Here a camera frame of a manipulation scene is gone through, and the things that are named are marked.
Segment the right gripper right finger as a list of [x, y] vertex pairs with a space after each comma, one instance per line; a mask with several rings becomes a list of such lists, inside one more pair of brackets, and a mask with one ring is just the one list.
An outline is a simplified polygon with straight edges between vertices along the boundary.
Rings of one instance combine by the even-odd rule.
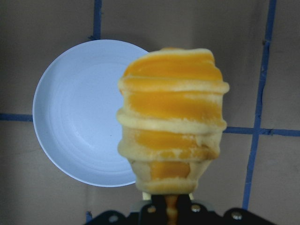
[[203, 204], [194, 203], [188, 195], [177, 200], [178, 225], [266, 225], [267, 220], [241, 208], [232, 208], [220, 216]]

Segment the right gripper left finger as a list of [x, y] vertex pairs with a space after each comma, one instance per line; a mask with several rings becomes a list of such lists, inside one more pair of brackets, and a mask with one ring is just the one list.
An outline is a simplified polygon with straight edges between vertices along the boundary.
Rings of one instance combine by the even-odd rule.
[[127, 217], [116, 210], [105, 211], [90, 218], [87, 225], [166, 225], [166, 202], [162, 195], [153, 195], [144, 201], [139, 210], [133, 210]]

